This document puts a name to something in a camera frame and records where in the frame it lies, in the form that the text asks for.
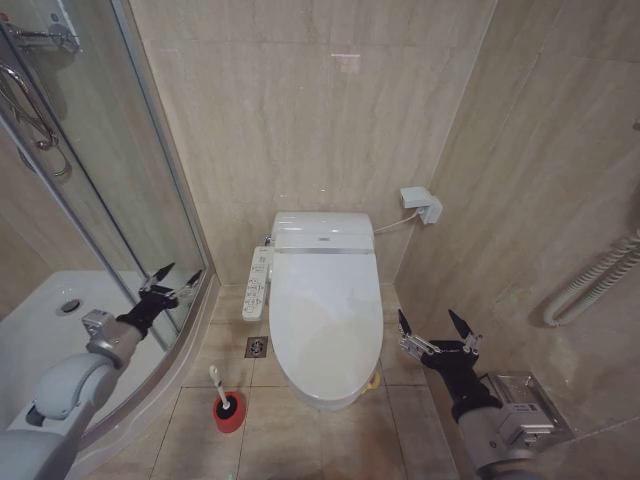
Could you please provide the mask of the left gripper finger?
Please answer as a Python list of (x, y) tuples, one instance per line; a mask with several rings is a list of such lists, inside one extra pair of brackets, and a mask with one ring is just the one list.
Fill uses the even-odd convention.
[(174, 290), (172, 298), (177, 304), (187, 303), (194, 297), (199, 288), (202, 273), (202, 269), (198, 270), (184, 286)]
[(175, 263), (169, 263), (168, 265), (160, 268), (159, 270), (157, 270), (153, 275), (149, 276), (141, 285), (141, 287), (138, 290), (138, 293), (140, 295), (142, 295), (144, 292), (148, 292), (151, 290), (151, 288), (154, 285), (157, 285), (159, 282), (161, 282), (168, 274), (169, 272), (173, 269), (173, 267), (175, 266)]

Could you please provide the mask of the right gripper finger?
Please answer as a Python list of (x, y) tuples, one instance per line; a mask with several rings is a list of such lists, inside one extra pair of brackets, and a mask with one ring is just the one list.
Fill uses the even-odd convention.
[(421, 358), (423, 355), (434, 354), (434, 346), (431, 343), (413, 334), (409, 322), (401, 309), (398, 310), (398, 323), (401, 335), (399, 345), (410, 356)]
[(456, 331), (463, 340), (463, 352), (478, 355), (483, 336), (475, 334), (469, 324), (453, 310), (449, 309), (448, 313)]

